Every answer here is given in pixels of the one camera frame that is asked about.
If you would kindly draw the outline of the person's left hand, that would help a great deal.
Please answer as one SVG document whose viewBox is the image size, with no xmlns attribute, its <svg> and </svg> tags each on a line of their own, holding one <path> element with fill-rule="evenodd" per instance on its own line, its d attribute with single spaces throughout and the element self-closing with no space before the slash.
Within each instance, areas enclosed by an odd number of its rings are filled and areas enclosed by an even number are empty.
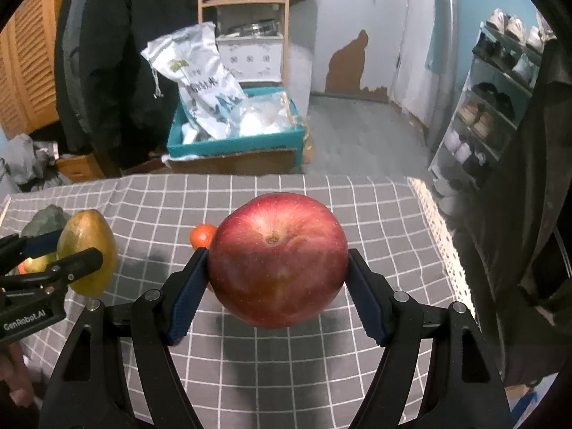
<svg viewBox="0 0 572 429">
<path fill-rule="evenodd" d="M 1 350 L 1 381 L 8 385 L 10 397 L 17 407 L 29 408 L 34 403 L 34 389 L 19 343 Z"/>
</svg>

